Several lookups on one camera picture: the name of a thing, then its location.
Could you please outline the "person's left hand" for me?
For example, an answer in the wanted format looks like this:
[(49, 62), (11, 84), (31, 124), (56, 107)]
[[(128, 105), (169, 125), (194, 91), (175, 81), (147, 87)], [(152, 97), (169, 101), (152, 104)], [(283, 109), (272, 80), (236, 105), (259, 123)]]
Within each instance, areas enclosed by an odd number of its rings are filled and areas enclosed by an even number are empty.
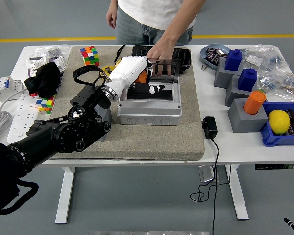
[(172, 59), (177, 40), (161, 38), (147, 53), (148, 59)]

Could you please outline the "person's right hand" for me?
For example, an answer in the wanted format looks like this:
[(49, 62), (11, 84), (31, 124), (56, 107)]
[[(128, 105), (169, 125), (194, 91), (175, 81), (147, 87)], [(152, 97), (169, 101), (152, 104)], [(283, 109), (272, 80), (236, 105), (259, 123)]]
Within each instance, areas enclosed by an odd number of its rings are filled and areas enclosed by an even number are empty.
[(109, 9), (106, 13), (106, 20), (109, 27), (116, 28), (117, 9)]

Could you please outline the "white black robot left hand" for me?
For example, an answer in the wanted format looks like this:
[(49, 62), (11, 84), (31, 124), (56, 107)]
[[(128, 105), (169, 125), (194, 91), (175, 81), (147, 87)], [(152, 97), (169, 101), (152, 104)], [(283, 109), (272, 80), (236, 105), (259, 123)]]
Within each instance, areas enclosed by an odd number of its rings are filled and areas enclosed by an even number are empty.
[(132, 94), (155, 95), (164, 89), (164, 85), (150, 85), (153, 65), (145, 56), (126, 56), (114, 68), (109, 78), (107, 90), (120, 97), (124, 89)]

